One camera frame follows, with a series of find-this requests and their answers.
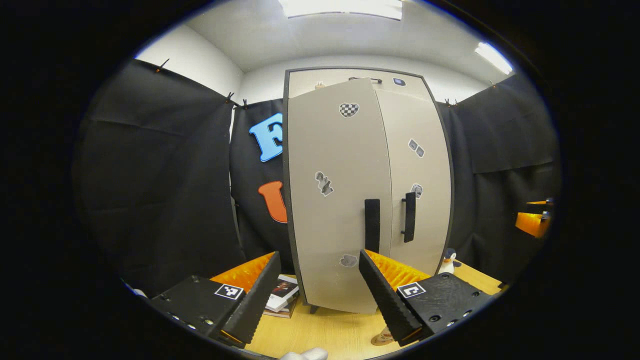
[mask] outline wooden table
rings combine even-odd
[[[489,295],[500,291],[500,281],[465,264],[454,274]],[[371,345],[371,338],[387,326],[380,310],[375,314],[354,314],[320,307],[310,314],[310,306],[303,306],[301,297],[297,301],[290,319],[262,315],[246,349],[280,358],[290,351],[301,353],[321,347],[329,352],[329,360],[363,360],[401,348],[397,342]]]

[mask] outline black curtain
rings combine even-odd
[[[512,282],[543,241],[515,227],[518,211],[560,190],[557,139],[545,104],[515,74],[457,105],[438,106],[454,167],[449,246],[461,261]]]
[[[128,63],[81,129],[77,205],[113,266],[153,297],[243,263],[228,183],[233,103],[184,76]]]
[[[277,113],[282,113],[282,99],[256,102],[247,109],[236,108],[230,152],[231,194],[236,202],[240,242],[247,257],[280,251],[282,272],[293,274],[287,224],[271,217],[265,198],[258,193],[264,184],[283,181],[282,154],[262,162],[260,145],[249,133],[252,126]]]

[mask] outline orange object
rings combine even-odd
[[[541,238],[549,227],[549,219],[542,214],[518,213],[516,227],[527,234]]]
[[[287,209],[284,207],[284,201],[282,200],[282,194],[280,189],[282,188],[282,182],[272,181],[266,183],[258,188],[258,193],[264,197],[264,202],[267,203],[267,210],[273,220],[281,223],[287,223]]]
[[[427,279],[430,277],[429,275],[416,270],[408,265],[402,264],[399,261],[390,259],[384,255],[380,255],[373,251],[366,250],[367,255],[373,260],[373,263],[376,264],[378,270],[385,277],[389,285],[397,290],[398,286],[410,284],[411,282],[416,282],[420,280]]]
[[[248,293],[260,273],[264,270],[264,267],[267,266],[273,254],[275,254],[275,252],[247,261],[242,265],[212,277],[210,280],[243,288]]]

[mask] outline checkered heart sticker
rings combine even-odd
[[[358,104],[347,104],[346,102],[340,104],[340,115],[343,117],[352,117],[358,113],[358,109],[360,105]]]

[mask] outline cabinet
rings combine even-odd
[[[312,305],[373,313],[357,266],[365,199],[380,202],[381,254],[428,274],[440,264],[452,205],[442,122],[419,76],[372,69],[287,75],[284,193],[301,292]],[[325,87],[315,90],[319,81]],[[404,242],[410,192],[415,232]]]

